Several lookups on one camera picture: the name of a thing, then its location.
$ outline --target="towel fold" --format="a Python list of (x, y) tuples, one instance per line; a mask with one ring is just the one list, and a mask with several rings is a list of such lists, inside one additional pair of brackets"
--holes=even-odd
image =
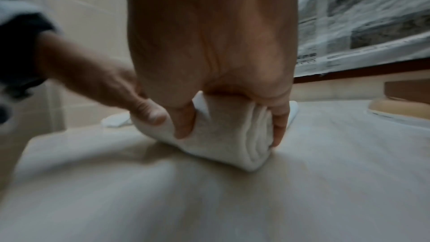
[[(237, 96), (198, 93), (193, 99), (197, 110), (193, 132), (185, 139), (174, 137), (172, 120), (151, 126), (132, 116), (143, 134), (178, 147), (194, 156), (230, 164), (245, 171), (260, 168), (271, 153), (273, 125), (267, 107)], [(290, 101), (288, 125), (298, 112)]]

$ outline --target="newspaper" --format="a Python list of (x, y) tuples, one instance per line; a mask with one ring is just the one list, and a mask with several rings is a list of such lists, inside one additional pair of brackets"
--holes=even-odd
[(430, 0), (299, 0), (296, 76), (430, 57)]

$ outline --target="dark sleeve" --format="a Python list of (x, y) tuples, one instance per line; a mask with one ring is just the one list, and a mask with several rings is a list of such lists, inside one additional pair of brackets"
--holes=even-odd
[(54, 26), (40, 13), (22, 14), (0, 25), (0, 83), (13, 99), (29, 96), (28, 89), (45, 79), (38, 74), (35, 63), (37, 36)]

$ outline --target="tiled wall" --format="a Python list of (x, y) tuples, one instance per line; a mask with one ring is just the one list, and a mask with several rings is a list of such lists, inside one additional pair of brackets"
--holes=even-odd
[[(130, 62), (125, 37), (126, 0), (30, 1), (45, 7), (75, 42), (119, 61)], [(421, 71), (297, 84), (293, 88), (292, 99), (370, 99), (382, 96), (386, 80), (429, 77), (430, 71)], [(0, 157), (3, 161), (15, 160), (17, 155), (13, 154), (18, 154), (31, 137), (96, 124), (103, 117), (120, 111), (98, 105), (52, 82), (37, 88), (31, 99), (17, 105), (17, 110), (20, 123), (13, 133), (0, 136), (0, 156), (6, 154), (6, 150), (17, 152), (8, 153), (7, 158)]]

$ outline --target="white marble countertop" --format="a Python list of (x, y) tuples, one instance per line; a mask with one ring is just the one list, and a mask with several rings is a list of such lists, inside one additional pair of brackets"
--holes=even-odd
[(255, 173), (134, 128), (32, 140), (0, 207), (1, 242), (430, 240), (430, 130), (368, 101), (300, 103)]

